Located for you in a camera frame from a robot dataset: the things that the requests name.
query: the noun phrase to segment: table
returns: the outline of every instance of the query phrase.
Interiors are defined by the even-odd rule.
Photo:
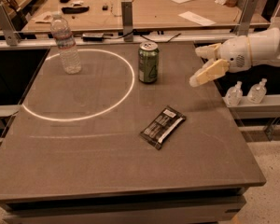
[[[159,43],[159,78],[137,78],[139,44],[52,48],[0,147],[8,223],[203,223],[231,219],[265,183],[191,42]],[[139,134],[167,106],[187,116],[157,150]]]
[[[90,7],[85,13],[70,15],[65,14],[72,30],[93,31],[119,31],[122,30],[121,1],[124,0],[82,0],[83,6]],[[103,5],[108,5],[108,10],[102,10]],[[47,11],[60,10],[70,7],[59,0],[48,0],[37,12],[37,17]],[[195,22],[183,19],[178,15],[191,11],[205,17],[215,24],[201,26]],[[138,30],[172,30],[172,29],[215,29],[234,28],[241,17],[238,7],[226,7],[216,4],[214,0],[192,0],[178,4],[171,0],[134,0],[133,1],[133,28]],[[254,14],[251,28],[268,27],[269,23],[260,14]],[[24,31],[49,31],[49,24],[29,21]]]

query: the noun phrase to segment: floor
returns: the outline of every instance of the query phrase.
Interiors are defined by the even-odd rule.
[[[262,127],[252,131],[243,129],[242,133],[267,183],[260,188],[250,188],[245,193],[244,208],[233,220],[219,224],[280,224],[280,126],[275,127],[272,141],[268,141]],[[0,224],[6,224],[2,220],[4,214],[0,208]]]

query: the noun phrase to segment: black package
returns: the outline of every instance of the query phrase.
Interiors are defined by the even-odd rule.
[[[140,135],[157,150],[160,150],[165,139],[173,130],[185,121],[186,117],[167,106],[160,114],[142,131]]]

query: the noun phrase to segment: plastic bottle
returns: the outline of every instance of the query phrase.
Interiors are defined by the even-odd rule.
[[[60,12],[54,12],[52,15],[50,30],[59,49],[63,69],[68,74],[78,73],[82,66],[73,33]]]
[[[242,82],[237,81],[235,86],[232,86],[227,90],[227,93],[225,95],[227,105],[237,106],[240,103],[243,97],[243,91],[241,89],[241,86]]]
[[[265,83],[267,82],[266,78],[263,78],[259,84],[255,84],[251,87],[247,99],[249,102],[259,104],[264,98],[267,89],[265,88]]]

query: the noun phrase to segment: can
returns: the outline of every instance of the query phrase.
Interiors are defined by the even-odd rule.
[[[153,83],[158,79],[159,49],[152,41],[145,41],[139,48],[139,79],[144,83]]]

